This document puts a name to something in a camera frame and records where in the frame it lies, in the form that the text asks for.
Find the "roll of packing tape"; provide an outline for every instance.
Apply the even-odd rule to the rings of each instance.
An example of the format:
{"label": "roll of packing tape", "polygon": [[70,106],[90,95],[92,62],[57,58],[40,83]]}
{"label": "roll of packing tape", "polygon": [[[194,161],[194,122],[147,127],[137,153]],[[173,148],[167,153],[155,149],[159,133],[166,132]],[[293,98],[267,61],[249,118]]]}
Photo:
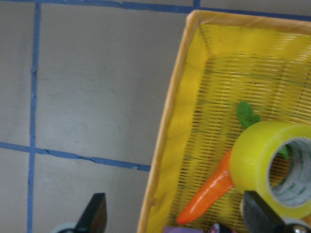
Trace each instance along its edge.
{"label": "roll of packing tape", "polygon": [[[276,153],[291,149],[286,177],[270,187],[269,172]],[[243,193],[255,190],[281,217],[311,213],[311,126],[261,121],[247,128],[233,146],[230,175]]]}

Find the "mesh basket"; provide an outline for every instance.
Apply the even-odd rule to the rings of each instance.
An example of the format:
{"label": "mesh basket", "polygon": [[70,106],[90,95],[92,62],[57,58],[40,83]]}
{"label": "mesh basket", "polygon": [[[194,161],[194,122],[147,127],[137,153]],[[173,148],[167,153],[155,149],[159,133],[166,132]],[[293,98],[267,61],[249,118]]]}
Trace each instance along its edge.
{"label": "mesh basket", "polygon": [[[262,120],[311,123],[311,23],[194,11],[187,18],[162,116],[138,233],[161,233],[242,132],[241,100]],[[271,183],[286,164],[276,159]],[[188,227],[247,232],[232,189]]]}

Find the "yellow basket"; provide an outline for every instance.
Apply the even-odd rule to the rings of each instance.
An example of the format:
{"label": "yellow basket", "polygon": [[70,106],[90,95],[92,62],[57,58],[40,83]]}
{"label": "yellow basket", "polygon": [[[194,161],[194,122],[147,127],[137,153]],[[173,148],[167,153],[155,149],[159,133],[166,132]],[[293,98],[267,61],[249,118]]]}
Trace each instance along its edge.
{"label": "yellow basket", "polygon": [[[236,107],[263,120],[311,123],[311,23],[193,11],[173,71],[138,233],[161,233],[242,132]],[[229,191],[188,227],[247,232]]]}

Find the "orange object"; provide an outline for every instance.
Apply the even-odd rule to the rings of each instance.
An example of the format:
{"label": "orange object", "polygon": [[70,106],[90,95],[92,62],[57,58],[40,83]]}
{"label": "orange object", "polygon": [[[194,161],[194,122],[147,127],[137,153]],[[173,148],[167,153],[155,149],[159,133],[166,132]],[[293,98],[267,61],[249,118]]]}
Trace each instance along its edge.
{"label": "orange object", "polygon": [[224,155],[215,172],[196,192],[192,200],[177,218],[178,224],[184,225],[202,216],[209,207],[234,187],[229,173],[232,149]]}

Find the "tape roll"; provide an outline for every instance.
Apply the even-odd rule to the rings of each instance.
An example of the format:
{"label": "tape roll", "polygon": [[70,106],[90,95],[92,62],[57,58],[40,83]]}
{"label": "tape roll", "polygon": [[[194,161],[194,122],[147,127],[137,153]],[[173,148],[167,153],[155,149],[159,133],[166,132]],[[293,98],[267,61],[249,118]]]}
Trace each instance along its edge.
{"label": "tape roll", "polygon": [[[291,149],[287,175],[270,187],[269,172],[276,153]],[[261,121],[247,128],[233,146],[230,175],[238,190],[255,190],[281,217],[311,213],[311,126]]]}

